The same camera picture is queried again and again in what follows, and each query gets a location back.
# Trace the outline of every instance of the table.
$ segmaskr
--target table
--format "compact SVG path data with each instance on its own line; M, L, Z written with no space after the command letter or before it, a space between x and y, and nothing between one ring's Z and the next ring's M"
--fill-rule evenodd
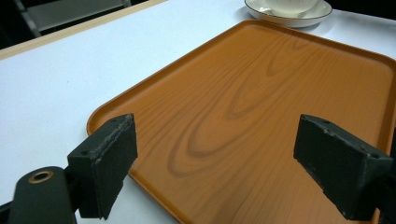
M30 171L67 166L94 109L244 20L241 0L150 1L1 50L0 204ZM334 10L300 30L396 59L396 21ZM175 223L128 176L107 221L125 222Z

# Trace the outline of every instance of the tray rim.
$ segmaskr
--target tray rim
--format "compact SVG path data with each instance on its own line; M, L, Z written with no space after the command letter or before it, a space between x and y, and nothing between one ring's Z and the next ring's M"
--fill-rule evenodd
M175 60L172 63L169 63L166 65L164 68L158 70L154 74L150 75L149 77L144 78L131 88L127 89L126 91L123 91L122 93L118 94L117 96L113 97L109 101L105 102L103 105L100 105L98 108L96 108L92 114L90 115L88 121L87 121L87 126L86 130L88 134L91 134L94 132L94 129L92 128L92 121L95 119L96 114L100 113L102 110L106 110L106 108L109 105L115 104L118 100L122 100L124 98L125 94L129 95L137 95L141 91L144 91L147 87L149 87L151 84L150 83L155 83L158 80L163 79L164 77L167 77L170 75L168 73L168 70L172 70L174 66L178 66L180 63L183 63L185 61L189 61L190 57L193 56L194 54L200 54L200 51L205 51L207 48L211 48L212 45L216 44L217 42L221 42L221 40L226 37L228 34L232 34L233 32L237 32L237 30L244 28L245 26L249 25L259 25L263 26L265 28L270 28L274 29L276 31L279 31L281 33L286 33L287 35L294 35L297 37L302 37L304 39L309 39L310 41L317 42L319 44L324 44L328 47L335 48L335 49L340 49L341 51L346 51L349 53L353 53L356 55L360 55L361 57L369 58L372 60L380 61L381 63L386 64L389 68L393 70L393 79L392 79L392 84L391 88L389 89L389 93L391 92L396 92L396 60L390 58L389 56L382 55L376 52L372 52L367 49L360 49L354 46L350 46L344 43L339 43L330 39L326 39L320 36L316 35L311 35L307 33L300 32L298 30L294 30L292 28L288 27L283 27L279 26L276 24L272 24L271 22L266 22L266 21L256 21L256 20L249 20L249 21L242 21L237 23L235 26L229 28L228 30L224 31L223 33L220 33L219 35L216 35L215 37L209 39L206 41L203 45L197 47L196 49L193 49L192 51L188 52L187 54L181 56L177 60ZM384 152L389 155L390 149L391 149L391 143L392 143L392 136L394 135L394 125L384 125L387 123L387 121L390 121L391 124L395 124L396 121L396 101L390 102L387 100L387 105L386 108L393 107L392 114L389 115L388 118L384 118L382 120L382 125L381 125L381 131L380 131L380 136L384 135L384 133L387 134L387 141L386 143L382 143L386 146ZM169 203L168 200L166 200L164 197L161 196L161 193L159 193L155 188L153 188L150 183L148 183L145 178L141 177L140 174L134 171L134 169L131 169L129 172L129 176L136 181L136 183L150 196L152 197L163 209L166 210L167 213L169 213L176 221L179 223L192 223L192 221L181 211L179 211L175 206L173 206L172 203ZM373 219L376 220L378 217L378 214L375 214L375 217Z

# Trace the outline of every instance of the tray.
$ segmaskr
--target tray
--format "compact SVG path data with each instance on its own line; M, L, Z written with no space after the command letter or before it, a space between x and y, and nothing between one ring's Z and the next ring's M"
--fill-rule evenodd
M243 21L99 107L134 113L130 176L183 223L346 223L293 158L300 114L389 153L396 62Z

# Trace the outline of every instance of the wooden tray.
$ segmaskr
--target wooden tray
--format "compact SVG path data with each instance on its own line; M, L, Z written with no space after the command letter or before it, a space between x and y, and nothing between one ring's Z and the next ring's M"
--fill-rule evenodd
M293 158L300 114L389 153L395 74L385 56L244 21L99 107L87 129L133 112L130 175L180 222L345 223Z

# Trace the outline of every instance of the white tabletop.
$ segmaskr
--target white tabletop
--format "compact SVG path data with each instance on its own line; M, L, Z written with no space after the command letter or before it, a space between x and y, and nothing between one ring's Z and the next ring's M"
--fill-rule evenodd
M169 0L0 61L0 204L23 175L66 167L98 106L244 20L243 0ZM396 21L334 10L301 30L396 59ZM174 222L128 176L107 221Z

